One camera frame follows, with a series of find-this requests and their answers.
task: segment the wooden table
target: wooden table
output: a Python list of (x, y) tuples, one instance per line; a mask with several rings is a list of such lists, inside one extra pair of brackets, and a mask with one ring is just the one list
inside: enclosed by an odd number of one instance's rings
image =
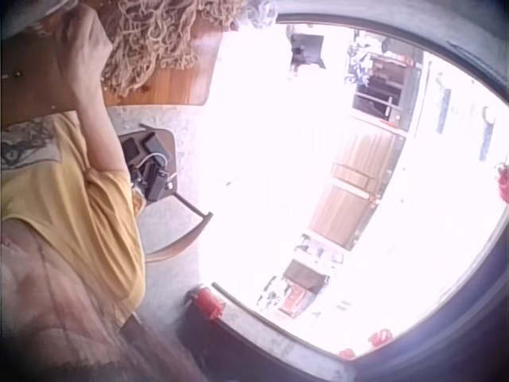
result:
[[(192, 26), (196, 66), (159, 68), (145, 86), (126, 98), (104, 92), (106, 105), (204, 105), (221, 38), (220, 27), (198, 16)], [(72, 109), (60, 80), (52, 38), (19, 34), (3, 41), (3, 76), (8, 78), (2, 78), (2, 126)]]

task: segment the sleeve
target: sleeve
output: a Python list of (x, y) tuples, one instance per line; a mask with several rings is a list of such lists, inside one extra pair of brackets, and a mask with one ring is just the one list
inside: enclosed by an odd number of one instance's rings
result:
[(116, 302), (133, 311), (145, 294), (145, 258), (134, 217), (129, 174), (89, 168), (85, 181), (96, 236), (104, 254), (98, 260), (98, 268)]

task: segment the wooden cabinet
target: wooden cabinet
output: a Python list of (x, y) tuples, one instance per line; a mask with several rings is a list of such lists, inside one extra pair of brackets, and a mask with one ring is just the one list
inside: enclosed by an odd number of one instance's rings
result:
[(402, 141), (399, 134), (354, 117), (341, 127), (331, 181), (308, 226), (315, 239), (353, 249), (387, 187)]

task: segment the chair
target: chair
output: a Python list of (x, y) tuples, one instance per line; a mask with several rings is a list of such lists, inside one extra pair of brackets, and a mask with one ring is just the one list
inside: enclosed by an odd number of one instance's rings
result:
[[(138, 165), (146, 156), (145, 149), (142, 147), (141, 142), (143, 139), (147, 136), (148, 133), (154, 131), (156, 133), (157, 138), (159, 139), (159, 142), (163, 145), (167, 153), (169, 154), (168, 157), (168, 164), (165, 167), (165, 170), (169, 174), (173, 174), (177, 172), (177, 160), (176, 160), (176, 150), (175, 150), (175, 138), (173, 137), (173, 134), (171, 131), (163, 130), (163, 129), (154, 129), (152, 127), (148, 127), (145, 125), (141, 125), (145, 130), (143, 131), (137, 131), (130, 134), (124, 134), (119, 136), (120, 142), (124, 142), (129, 138), (133, 138), (136, 144), (138, 145), (140, 154), (132, 159), (130, 161), (130, 165)], [(161, 261), (165, 261), (167, 259), (172, 259), (173, 257), (181, 254), (183, 251), (185, 251), (188, 247), (191, 246), (192, 243), (195, 242), (196, 239), (200, 236), (202, 231), (205, 229), (207, 224), (210, 222), (213, 214), (211, 212), (209, 213), (202, 213), (199, 209), (197, 209), (194, 205), (189, 203), (187, 200), (185, 200), (179, 193), (177, 193), (177, 177), (174, 177), (171, 181), (172, 187), (169, 189), (165, 189), (162, 191), (160, 199), (165, 197), (174, 196), (176, 199), (179, 200), (180, 203), (185, 205), (188, 209), (190, 209), (192, 212), (194, 212), (196, 215), (202, 218), (201, 222), (197, 224), (193, 229), (191, 229), (189, 232), (184, 234), (179, 239), (173, 241), (171, 244), (165, 246), (164, 248), (157, 250), (155, 252), (151, 252), (146, 254), (145, 257), (145, 263), (159, 263)]]

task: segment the person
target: person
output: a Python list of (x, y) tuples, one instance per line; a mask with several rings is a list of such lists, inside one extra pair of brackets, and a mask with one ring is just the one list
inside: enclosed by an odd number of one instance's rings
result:
[[(119, 335), (146, 276), (100, 81), (112, 46), (85, 5), (64, 15), (54, 40), (62, 92), (76, 111), (2, 127), (2, 346), (29, 360), (37, 380), (80, 374), (72, 370), (133, 378), (143, 364), (139, 380), (152, 380), (150, 363)], [(200, 380), (182, 374), (173, 380)]]

